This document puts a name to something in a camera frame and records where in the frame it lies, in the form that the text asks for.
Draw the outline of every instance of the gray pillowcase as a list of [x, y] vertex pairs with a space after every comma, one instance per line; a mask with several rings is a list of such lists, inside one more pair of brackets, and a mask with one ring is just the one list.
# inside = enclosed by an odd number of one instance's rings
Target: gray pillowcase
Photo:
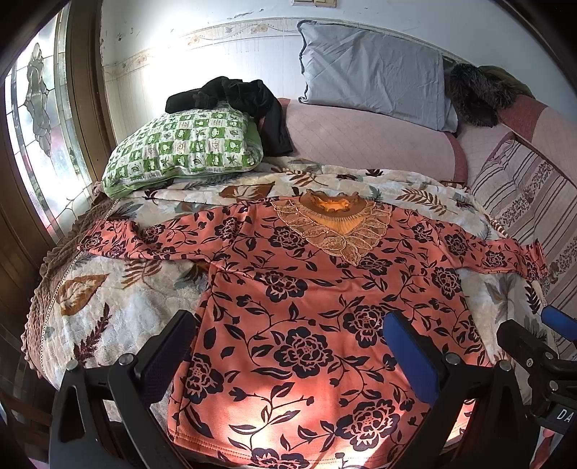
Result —
[[298, 23], [304, 46], [302, 103], [386, 114], [436, 131], [455, 132], [445, 96], [443, 56], [430, 47], [341, 24]]

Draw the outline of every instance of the stained glass panel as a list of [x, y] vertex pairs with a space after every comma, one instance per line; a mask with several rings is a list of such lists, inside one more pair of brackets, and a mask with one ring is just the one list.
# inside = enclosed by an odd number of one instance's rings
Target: stained glass panel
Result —
[[40, 220], [57, 241], [92, 203], [66, 87], [65, 7], [32, 39], [5, 81], [14, 158]]

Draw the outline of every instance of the shirt's left sleeve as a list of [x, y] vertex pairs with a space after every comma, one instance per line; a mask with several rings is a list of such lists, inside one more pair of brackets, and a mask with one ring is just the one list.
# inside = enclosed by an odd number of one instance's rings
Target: shirt's left sleeve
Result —
[[456, 269], [468, 267], [484, 274], [517, 272], [530, 281], [548, 274], [539, 241], [524, 246], [511, 238], [483, 241], [453, 223], [431, 224], [439, 235], [439, 247]]

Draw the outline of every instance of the silver bolt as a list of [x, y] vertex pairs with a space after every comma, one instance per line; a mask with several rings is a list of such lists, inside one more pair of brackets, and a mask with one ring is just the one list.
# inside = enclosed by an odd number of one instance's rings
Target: silver bolt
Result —
[[513, 369], [513, 367], [511, 366], [511, 362], [509, 362], [508, 360], [499, 361], [499, 367], [503, 371], [511, 371]]
[[134, 355], [132, 353], [125, 353], [120, 356], [118, 359], [118, 363], [121, 365], [130, 365], [134, 361]]
[[71, 361], [69, 361], [69, 362], [66, 364], [66, 369], [67, 369], [68, 371], [72, 371], [72, 370], [74, 370], [77, 366], [78, 366], [78, 360], [76, 360], [76, 359], [73, 358]]
[[449, 365], [458, 365], [461, 362], [461, 357], [456, 353], [449, 352], [445, 355], [445, 361]]

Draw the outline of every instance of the green and white pillow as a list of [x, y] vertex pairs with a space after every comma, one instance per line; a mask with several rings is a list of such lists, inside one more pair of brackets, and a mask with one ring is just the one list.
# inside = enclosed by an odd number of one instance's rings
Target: green and white pillow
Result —
[[162, 116], [125, 139], [110, 155], [102, 179], [110, 198], [124, 197], [173, 177], [249, 171], [263, 158], [254, 121], [220, 102]]

